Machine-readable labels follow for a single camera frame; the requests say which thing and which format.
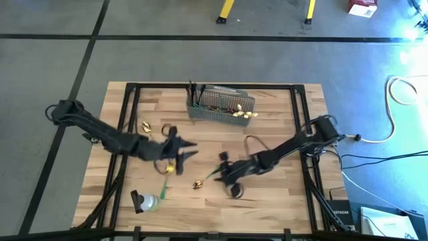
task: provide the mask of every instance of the black floor line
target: black floor line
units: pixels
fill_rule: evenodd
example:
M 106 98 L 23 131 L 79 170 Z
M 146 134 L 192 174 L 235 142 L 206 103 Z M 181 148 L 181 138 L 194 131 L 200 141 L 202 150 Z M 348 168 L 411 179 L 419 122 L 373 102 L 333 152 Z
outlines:
M 0 39 L 58 39 L 58 40 L 79 40 L 90 39 L 91 35 L 74 34 L 31 34 L 31 33 L 0 33 Z
M 248 42 L 328 42 L 328 43 L 418 43 L 403 37 L 282 37 L 240 35 L 98 35 L 97 40 L 179 40 Z
M 405 37 L 286 37 L 286 36 L 248 36 L 248 35 L 92 35 L 61 34 L 0 34 L 0 39 L 58 39 L 58 40 L 170 40 L 170 41 L 247 41 L 247 42 L 319 42 L 319 43 L 421 43 L 423 38 L 411 41 Z
M 86 72 L 86 68 L 88 67 L 89 60 L 92 55 L 92 51 L 94 50 L 96 40 L 93 37 L 96 36 L 101 29 L 101 25 L 106 16 L 109 3 L 110 0 L 104 0 L 102 4 L 100 14 L 92 32 L 92 36 L 90 36 L 90 41 L 88 42 L 88 46 L 86 47 L 85 54 L 83 56 L 82 62 L 80 63 L 78 73 L 76 74 L 76 79 L 74 80 L 72 89 L 70 91 L 70 95 L 68 97 L 68 99 L 70 100 L 75 100 L 77 98 L 80 86 L 82 84 Z M 52 171 L 52 167 L 54 166 L 55 158 L 58 153 L 58 150 L 60 149 L 61 141 L 64 137 L 65 131 L 66 127 L 62 125 L 60 125 L 56 131 L 55 137 L 53 138 L 51 147 L 49 149 L 49 153 L 47 154 L 45 164 L 43 165 L 43 169 L 41 170 L 39 180 L 37 181 L 37 185 L 33 192 L 33 196 L 31 197 L 31 201 L 28 205 L 27 211 L 19 229 L 19 235 L 28 234 L 31 229 L 31 225 L 33 224 L 34 217 L 37 213 L 37 209 L 43 197 L 43 193 L 49 180 L 49 175 Z

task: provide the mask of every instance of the yellow object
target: yellow object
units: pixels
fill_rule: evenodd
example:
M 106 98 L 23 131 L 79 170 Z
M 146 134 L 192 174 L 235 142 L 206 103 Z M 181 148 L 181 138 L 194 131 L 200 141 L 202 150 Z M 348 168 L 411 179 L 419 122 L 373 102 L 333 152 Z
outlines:
M 314 16 L 314 10 L 315 10 L 315 0 L 309 0 L 308 16 L 306 17 L 305 24 L 312 23 L 312 16 Z
M 256 117 L 259 114 L 258 113 L 252 113 L 251 111 L 248 112 L 243 112 L 242 111 L 242 106 L 240 104 L 237 105 L 238 107 L 238 112 L 233 113 L 234 117 L 239 117 L 239 116 L 243 116 L 244 118 L 249 118 L 249 117 Z
M 168 165 L 166 168 L 167 173 L 172 173 L 175 170 L 175 167 L 173 165 Z
M 152 127 L 150 126 L 150 124 L 148 124 L 145 121 L 141 122 L 141 127 L 145 133 L 151 133 L 152 132 Z
M 165 171 L 167 172 L 167 174 L 170 174 L 175 171 L 175 162 L 169 161 L 167 167 L 165 168 Z
M 220 12 L 220 17 L 227 19 L 227 16 L 229 15 L 230 10 L 232 9 L 233 2 L 235 2 L 235 0 L 225 0 L 223 8 Z
M 196 181 L 193 184 L 193 189 L 196 190 L 196 189 L 201 188 L 202 186 L 203 186 L 203 181 Z

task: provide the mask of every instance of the butcher block tabletop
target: butcher block tabletop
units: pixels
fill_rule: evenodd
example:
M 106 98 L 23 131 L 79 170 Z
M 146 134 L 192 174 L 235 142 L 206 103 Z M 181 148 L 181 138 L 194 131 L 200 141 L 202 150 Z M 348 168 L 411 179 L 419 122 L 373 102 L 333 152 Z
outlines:
M 126 82 L 110 82 L 100 119 L 117 127 Z M 327 113 L 320 84 L 305 84 L 310 117 Z M 147 232 L 233 232 L 279 234 L 289 228 L 293 234 L 310 234 L 311 227 L 306 202 L 302 165 L 299 152 L 283 158 L 270 172 L 239 179 L 245 192 L 240 199 L 230 198 L 221 182 L 209 178 L 201 189 L 192 184 L 205 178 L 219 164 L 219 154 L 227 151 L 229 160 L 247 159 L 243 140 L 247 135 L 260 137 L 268 147 L 274 148 L 292 138 L 296 132 L 289 90 L 246 90 L 255 98 L 254 112 L 248 127 L 235 127 L 204 120 L 192 121 L 185 106 L 186 91 L 182 88 L 142 88 L 138 104 L 138 132 L 145 135 L 141 122 L 152 127 L 152 137 L 164 141 L 161 128 L 165 124 L 177 126 L 179 136 L 197 143 L 199 153 L 185 161 L 182 175 L 171 175 L 165 199 L 158 210 L 136 214 L 130 192 L 160 195 L 165 176 L 154 170 L 152 161 L 129 157 L 118 211 L 116 230 L 133 231 L 141 226 Z M 303 114 L 298 99 L 300 120 Z M 257 141 L 249 139 L 249 152 L 262 151 Z M 73 226 L 82 223 L 102 197 L 110 153 L 101 144 L 95 144 L 90 153 L 82 191 L 74 214 Z M 321 156 L 320 172 L 324 193 L 334 187 L 343 187 L 337 157 L 326 153 Z M 347 199 L 344 189 L 333 191 L 335 199 Z M 318 228 L 322 216 L 314 198 Z M 112 202 L 108 204 L 105 225 L 108 225 Z

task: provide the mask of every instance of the yellow post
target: yellow post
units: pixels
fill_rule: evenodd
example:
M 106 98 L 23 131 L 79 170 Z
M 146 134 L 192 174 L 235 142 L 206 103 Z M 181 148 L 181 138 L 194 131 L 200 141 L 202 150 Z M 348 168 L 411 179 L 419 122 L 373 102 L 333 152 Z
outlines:
M 315 0 L 309 0 L 308 16 L 306 17 L 305 24 L 312 24 L 312 16 L 315 10 Z
M 230 10 L 232 9 L 233 2 L 235 0 L 225 0 L 223 4 L 223 8 L 221 9 L 220 16 L 217 18 L 216 23 L 225 24 L 227 20 L 227 16 L 229 15 Z

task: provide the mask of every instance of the gray mesh basket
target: gray mesh basket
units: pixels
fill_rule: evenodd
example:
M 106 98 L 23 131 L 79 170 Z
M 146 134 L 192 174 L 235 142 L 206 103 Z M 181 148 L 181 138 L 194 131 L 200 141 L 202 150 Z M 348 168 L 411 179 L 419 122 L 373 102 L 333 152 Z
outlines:
M 201 84 L 196 87 L 195 102 L 199 100 L 201 95 Z M 240 127 L 246 127 L 251 120 L 251 117 L 244 118 L 243 116 L 233 116 L 228 112 L 218 112 L 209 110 L 204 107 L 211 106 L 213 108 L 220 108 L 227 110 L 228 108 L 237 110 L 237 105 L 242 106 L 242 111 L 247 112 L 254 110 L 254 98 L 248 96 L 248 93 L 243 90 L 235 90 L 222 86 L 206 85 L 205 90 L 200 98 L 199 106 L 192 106 L 191 97 L 187 99 L 187 112 L 191 119 L 216 121 Z

